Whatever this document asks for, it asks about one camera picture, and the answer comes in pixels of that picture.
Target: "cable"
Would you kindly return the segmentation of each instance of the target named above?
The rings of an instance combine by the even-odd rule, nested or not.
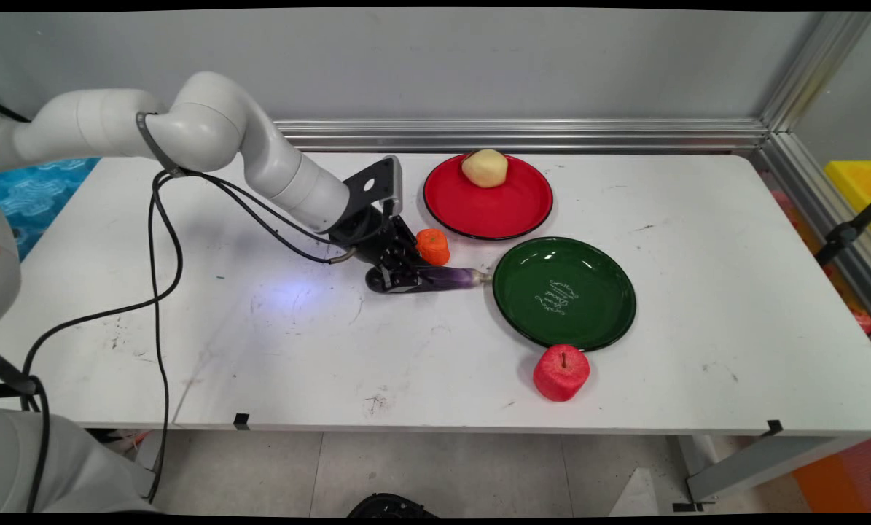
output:
[[[46,451],[50,448],[50,404],[46,401],[46,391],[43,389],[43,384],[39,382],[39,378],[30,376],[30,380],[36,385],[39,402],[43,405],[43,426],[39,433],[39,455],[36,456],[36,469],[33,472],[28,508],[26,508],[26,511],[33,512],[34,505],[36,504],[36,493],[39,492],[39,483],[43,479],[43,468],[46,466]]]
[[[2,106],[1,104],[0,104],[0,113],[1,113],[1,115],[8,117],[9,119],[17,120],[19,123],[26,123],[26,122],[29,123],[30,122],[30,119],[28,119],[24,115],[21,115],[19,113],[15,113],[15,111],[12,111],[11,109],[7,109],[5,106]]]
[[[151,209],[154,205],[160,207],[160,209],[163,207],[163,205],[161,205],[160,200],[159,200],[159,194],[158,194],[159,188],[162,187],[166,182],[170,182],[170,180],[172,180],[172,177],[166,177],[165,179],[162,179],[162,177],[165,175],[166,175],[166,172],[161,171],[153,179],[153,186],[155,186],[155,188],[153,188],[153,197],[152,197],[152,202],[151,202]],[[162,209],[161,209],[160,215],[161,215],[161,217],[165,216],[164,213],[162,213]],[[36,339],[36,341],[33,343],[33,346],[30,346],[30,349],[28,350],[28,354],[26,355],[26,358],[24,359],[23,372],[25,373],[25,375],[27,375],[27,376],[30,375],[30,367],[33,365],[33,359],[36,356],[36,352],[39,350],[39,348],[41,348],[41,346],[43,346],[43,343],[45,343],[47,339],[49,339],[50,337],[52,337],[56,333],[61,332],[61,331],[65,330],[66,328],[69,328],[70,326],[75,326],[75,325],[77,325],[79,323],[83,323],[83,322],[89,322],[89,320],[101,319],[101,318],[105,318],[105,316],[113,316],[113,315],[122,314],[125,312],[131,312],[134,310],[138,310],[138,309],[143,308],[144,306],[150,306],[153,303],[157,303],[159,301],[162,301],[162,299],[164,299],[166,296],[169,296],[170,293],[172,293],[173,290],[176,289],[176,285],[178,285],[179,278],[181,278],[181,275],[182,275],[182,248],[181,248],[181,246],[179,246],[179,239],[176,238],[176,232],[175,232],[175,230],[173,230],[173,225],[169,222],[169,218],[164,220],[164,224],[166,226],[166,230],[169,232],[170,239],[172,239],[173,245],[178,247],[178,249],[176,250],[176,276],[173,279],[173,282],[169,285],[169,287],[166,288],[165,290],[163,290],[163,293],[161,293],[161,295],[159,295],[158,297],[148,299],[147,301],[143,301],[141,303],[135,303],[135,305],[122,306],[120,308],[115,308],[112,310],[105,310],[103,312],[98,312],[96,314],[81,316],[81,318],[68,320],[67,322],[63,322],[63,323],[60,323],[56,326],[53,326],[48,331],[44,332],[43,335],[39,336],[39,338]],[[24,409],[24,410],[29,409],[28,398],[26,398],[26,397],[21,398],[21,406],[22,406],[22,409]]]
[[[172,224],[169,223],[169,218],[166,216],[163,204],[160,202],[159,194],[160,186],[162,186],[163,182],[166,182],[166,180],[169,179],[164,179],[159,183],[155,180],[155,186],[153,187],[153,200],[155,201],[157,208],[160,210],[160,219],[163,220],[166,229],[172,230]],[[149,212],[147,213],[147,239],[149,242],[149,280],[151,280],[153,286],[153,298],[156,299],[159,296],[159,289],[156,285],[156,258],[155,251],[153,250],[153,205],[149,207]],[[179,239],[176,238],[175,232],[173,233],[173,246],[176,248],[176,268],[178,268],[176,269],[176,280],[178,280],[181,276],[182,270],[182,246],[179,245]],[[163,379],[163,435],[160,437],[160,455],[156,459],[156,473],[153,475],[153,483],[147,494],[147,502],[151,505],[153,504],[153,498],[156,497],[156,489],[159,488],[160,485],[160,476],[163,472],[163,459],[166,452],[166,435],[169,431],[169,379],[166,378],[166,369],[163,366],[163,350],[160,345],[159,300],[153,302],[153,335],[155,335],[156,339],[156,363],[160,367],[160,376]]]
[[[361,243],[363,241],[366,241],[367,239],[370,239],[370,238],[376,236],[380,232],[380,230],[383,229],[384,224],[386,223],[386,219],[389,218],[389,214],[385,212],[384,215],[386,216],[386,218],[384,220],[382,220],[382,222],[380,222],[380,225],[378,226],[378,228],[376,228],[371,233],[368,233],[365,236],[359,237],[357,239],[348,239],[346,241],[332,241],[329,239],[323,239],[319,236],[312,235],[312,233],[309,233],[308,230],[305,230],[304,228],[302,228],[301,226],[299,226],[295,222],[292,222],[291,220],[283,217],[281,214],[276,212],[275,209],[272,209],[272,207],[266,206],[265,203],[263,203],[257,197],[254,197],[253,195],[251,195],[251,193],[248,193],[245,190],[238,188],[238,186],[235,186],[235,184],[228,182],[225,179],[219,179],[219,177],[206,175],[205,173],[199,173],[198,171],[188,171],[188,172],[186,172],[186,174],[188,176],[198,176],[198,177],[201,177],[201,179],[208,180],[208,182],[211,182],[211,183],[215,184],[216,186],[218,186],[219,189],[222,190],[222,192],[231,194],[228,192],[228,190],[226,188],[224,188],[226,186],[227,188],[230,188],[231,190],[234,190],[235,192],[238,192],[238,193],[244,195],[246,198],[251,199],[256,205],[261,206],[262,209],[265,209],[270,215],[273,215],[274,217],[276,217],[276,219],[280,219],[280,220],[282,220],[282,222],[285,222],[289,226],[292,226],[292,228],[297,230],[297,232],[302,233],[304,236],[309,237],[309,239],[312,239],[312,240],[315,240],[315,241],[318,241],[321,243],[333,245],[333,246],[351,246],[351,245],[356,245],[357,243]],[[242,207],[245,208],[246,212],[250,213],[252,216],[255,215],[255,213],[253,213],[248,206],[244,206],[243,204],[241,204],[241,205],[242,205]]]
[[[234,199],[235,202],[238,203],[238,205],[242,207],[242,209],[244,209],[246,212],[248,212],[248,214],[251,215],[251,217],[253,219],[255,219],[256,222],[259,223],[259,225],[263,226],[263,229],[266,229],[270,233],[270,235],[274,236],[276,238],[276,240],[280,241],[284,246],[286,246],[286,248],[291,249],[293,252],[298,253],[298,255],[301,255],[301,256],[305,257],[306,259],[315,260],[315,262],[317,262],[317,263],[338,263],[338,262],[341,262],[341,260],[348,259],[356,251],[356,249],[354,248],[353,245],[355,245],[356,243],[359,243],[359,242],[363,242],[364,240],[371,238],[373,236],[376,236],[380,232],[380,230],[383,229],[384,224],[386,223],[386,218],[389,217],[389,213],[385,211],[384,212],[384,220],[381,222],[381,225],[378,227],[378,229],[374,230],[374,232],[368,233],[368,235],[359,237],[358,239],[353,239],[353,240],[348,240],[348,241],[341,241],[341,242],[329,241],[328,239],[322,239],[321,237],[313,236],[313,235],[311,235],[311,233],[306,232],[306,230],[304,230],[304,229],[300,228],[299,226],[297,226],[296,224],[292,223],[291,220],[288,220],[285,217],[279,215],[279,213],[276,213],[274,210],[270,209],[270,207],[266,206],[259,199],[255,198],[251,194],[245,192],[245,190],[238,188],[238,186],[235,186],[231,182],[226,182],[226,180],[219,179],[219,177],[209,176],[209,175],[205,175],[205,174],[198,173],[198,172],[187,172],[187,173],[189,176],[199,176],[199,177],[201,177],[201,179],[205,179],[207,182],[214,184],[216,187],[218,187],[220,190],[222,190],[222,192],[227,193],[232,199]],[[162,345],[160,343],[160,340],[161,340],[161,337],[160,337],[160,302],[166,296],[169,296],[170,293],[173,292],[173,290],[176,289],[176,285],[178,285],[179,280],[181,280],[181,278],[182,278],[182,266],[183,266],[182,245],[181,245],[181,243],[179,243],[179,237],[176,236],[176,230],[173,228],[173,225],[169,220],[169,216],[166,215],[166,211],[163,207],[163,203],[160,200],[160,188],[166,182],[170,182],[170,180],[172,180],[172,179],[173,179],[173,177],[170,176],[169,173],[166,172],[166,170],[162,170],[155,177],[153,177],[152,198],[151,198],[151,203],[149,203],[149,209],[148,209],[148,214],[147,214],[147,236],[148,236],[148,242],[149,242],[149,269],[151,269],[151,284],[152,284],[152,290],[153,290],[153,297],[151,299],[148,299],[147,301],[143,301],[141,303],[134,303],[134,305],[123,306],[121,308],[115,308],[112,310],[105,310],[103,312],[98,312],[96,314],[91,314],[88,316],[81,316],[81,318],[72,319],[72,320],[69,320],[68,322],[63,322],[63,323],[60,323],[59,325],[52,327],[47,332],[43,333],[43,335],[39,336],[39,338],[36,339],[36,341],[33,343],[33,346],[28,350],[28,354],[26,355],[26,358],[24,359],[24,368],[23,368],[23,373],[25,373],[25,375],[29,376],[30,369],[33,366],[33,359],[35,358],[36,353],[41,348],[41,346],[43,346],[43,343],[45,343],[47,339],[49,339],[50,337],[52,337],[56,333],[58,333],[62,330],[65,330],[66,328],[69,328],[71,326],[75,326],[79,323],[89,322],[89,320],[101,319],[101,318],[103,318],[103,316],[113,316],[113,315],[117,315],[117,314],[121,314],[121,313],[125,313],[125,312],[130,312],[130,311],[133,311],[136,309],[140,309],[140,308],[143,308],[144,306],[153,305],[153,314],[155,314],[156,357],[157,357],[157,364],[158,364],[159,369],[160,369],[160,376],[161,376],[161,379],[163,380],[164,419],[163,419],[163,433],[162,433],[161,442],[160,442],[160,452],[159,452],[159,456],[157,458],[156,473],[155,473],[155,476],[153,476],[153,483],[151,485],[151,488],[149,489],[149,493],[147,496],[148,502],[151,502],[151,504],[153,503],[153,499],[155,498],[157,489],[159,488],[159,485],[160,485],[160,478],[161,478],[161,474],[163,471],[163,464],[164,464],[164,458],[165,458],[166,435],[168,435],[168,430],[169,430],[169,380],[168,380],[168,377],[166,376],[166,371],[165,371],[165,367],[164,367],[164,363],[163,363],[163,349],[162,349]],[[298,230],[300,233],[304,233],[306,236],[309,236],[312,239],[319,240],[320,242],[323,242],[323,243],[326,243],[329,245],[351,246],[351,249],[349,249],[348,252],[346,252],[345,254],[337,256],[337,257],[333,257],[332,259],[321,259],[319,257],[305,253],[301,249],[296,248],[296,246],[293,246],[291,243],[286,241],[286,239],[283,238],[283,236],[279,235],[279,232],[276,232],[276,230],[270,228],[268,223],[263,222],[263,219],[259,215],[257,215],[257,213],[255,213],[251,209],[251,207],[246,205],[240,199],[240,197],[238,197],[233,192],[233,190],[234,190],[234,192],[241,193],[244,196],[248,197],[248,199],[251,199],[253,202],[257,203],[258,206],[261,206],[263,209],[270,212],[274,217],[282,220],[282,222],[285,222],[286,224],[289,224],[289,226],[292,226],[294,229]],[[175,252],[176,252],[176,275],[173,278],[173,282],[162,293],[159,293],[159,288],[157,285],[156,258],[155,258],[155,249],[153,249],[153,209],[155,207],[160,213],[160,219],[164,223],[164,226],[166,228],[166,232],[169,233],[170,240],[172,241],[173,248],[175,249]],[[41,451],[39,451],[39,456],[38,456],[38,458],[36,458],[36,472],[34,474],[34,481],[33,481],[32,487],[31,487],[31,491],[30,491],[30,498],[28,499],[28,512],[32,512],[34,505],[36,504],[36,493],[39,491],[39,484],[41,484],[41,480],[42,480],[43,467],[45,466],[45,463],[46,463],[46,453],[47,453],[48,448],[49,448],[49,428],[50,428],[50,423],[49,423],[50,412],[49,412],[49,405],[47,404],[47,400],[46,400],[46,392],[43,389],[42,383],[39,382],[39,379],[36,379],[36,376],[30,376],[30,378],[31,378],[31,380],[36,380],[36,386],[38,387],[38,388],[36,388],[36,391],[38,392],[39,398],[41,398],[42,414],[43,414],[43,432],[42,432],[42,438],[41,438]],[[36,402],[34,401],[33,396],[22,395],[20,399],[21,399],[21,408],[22,409],[29,410],[31,408],[31,406],[33,406],[33,408],[35,410],[39,409],[38,406],[36,406]]]

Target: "green plate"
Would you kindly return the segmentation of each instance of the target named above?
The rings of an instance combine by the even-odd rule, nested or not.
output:
[[[514,246],[496,265],[496,305],[516,332],[539,345],[601,349],[636,316],[636,293],[606,253],[566,237]]]

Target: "apple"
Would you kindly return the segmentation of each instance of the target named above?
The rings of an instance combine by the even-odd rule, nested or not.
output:
[[[532,381],[552,401],[568,401],[591,375],[591,363],[572,345],[554,345],[539,359]]]

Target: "gray wall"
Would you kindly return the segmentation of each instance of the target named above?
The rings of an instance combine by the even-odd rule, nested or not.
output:
[[[0,102],[67,90],[166,103],[199,70],[274,117],[752,117],[817,13],[239,9],[0,13]]]
[[[871,23],[794,132],[821,167],[871,160]]]

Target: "carrot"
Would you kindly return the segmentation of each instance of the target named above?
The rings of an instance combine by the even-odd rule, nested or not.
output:
[[[451,258],[448,252],[448,237],[435,228],[422,230],[415,235],[415,247],[430,265],[444,266]]]

